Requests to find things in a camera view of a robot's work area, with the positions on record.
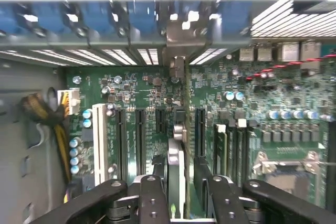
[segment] screw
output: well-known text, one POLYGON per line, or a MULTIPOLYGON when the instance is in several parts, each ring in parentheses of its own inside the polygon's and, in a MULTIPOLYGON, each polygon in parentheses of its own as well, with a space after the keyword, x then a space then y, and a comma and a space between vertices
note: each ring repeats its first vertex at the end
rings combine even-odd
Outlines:
POLYGON ((111 186, 113 186, 113 187, 121 186, 121 183, 119 183, 119 182, 114 182, 114 183, 112 183, 111 186))
POLYGON ((202 30, 201 30, 201 35, 206 35, 206 33, 208 32, 208 28, 203 28, 202 30))
POLYGON ((250 186, 256 188, 256 187, 259 187, 260 185, 257 182, 252 181, 250 182, 250 186))
POLYGON ((213 177, 213 180, 218 182, 218 181, 221 181, 221 180, 222 180, 222 178, 221 178, 221 177, 219 177, 219 176, 214 176, 214 177, 213 177))
POLYGON ((122 28, 122 27, 119 29, 119 33, 120 33, 121 36, 125 36, 126 35, 125 29, 122 28))
POLYGON ((234 212, 229 212, 229 216, 231 219, 234 219, 235 218, 235 213, 234 212))

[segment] cable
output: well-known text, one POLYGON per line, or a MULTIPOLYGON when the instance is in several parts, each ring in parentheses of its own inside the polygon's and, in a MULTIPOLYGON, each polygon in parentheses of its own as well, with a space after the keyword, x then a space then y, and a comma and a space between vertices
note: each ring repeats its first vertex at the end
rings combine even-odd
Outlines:
MULTIPOLYGON (((57 97, 54 88, 48 89, 48 97, 50 94, 54 94, 57 97)), ((21 99, 21 107, 24 113, 35 123, 48 125, 53 128, 60 160, 62 163, 62 170, 64 174, 64 180, 66 184, 71 181, 70 173, 70 157, 68 147, 68 137, 63 126, 63 120, 69 115, 69 95, 64 92, 60 98, 60 106, 56 111, 50 108, 45 102, 40 93, 30 94, 27 97, 21 99)))

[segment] mounting hole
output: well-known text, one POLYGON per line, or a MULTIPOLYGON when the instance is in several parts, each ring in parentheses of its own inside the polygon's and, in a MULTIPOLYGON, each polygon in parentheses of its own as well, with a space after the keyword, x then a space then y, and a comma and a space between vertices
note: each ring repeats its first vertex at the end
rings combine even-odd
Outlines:
POLYGON ((234 219, 235 218, 235 213, 234 212, 229 212, 229 216, 231 219, 234 219))
POLYGON ((151 212, 151 217, 152 218, 156 218, 158 216, 158 213, 157 212, 151 212))

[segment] screw hole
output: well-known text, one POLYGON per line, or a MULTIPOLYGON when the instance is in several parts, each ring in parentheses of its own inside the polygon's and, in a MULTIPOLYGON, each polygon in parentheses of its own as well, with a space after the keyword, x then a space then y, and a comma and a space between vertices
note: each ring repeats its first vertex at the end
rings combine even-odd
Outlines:
POLYGON ((151 212, 151 217, 152 218, 156 218, 158 216, 158 213, 157 212, 151 212))

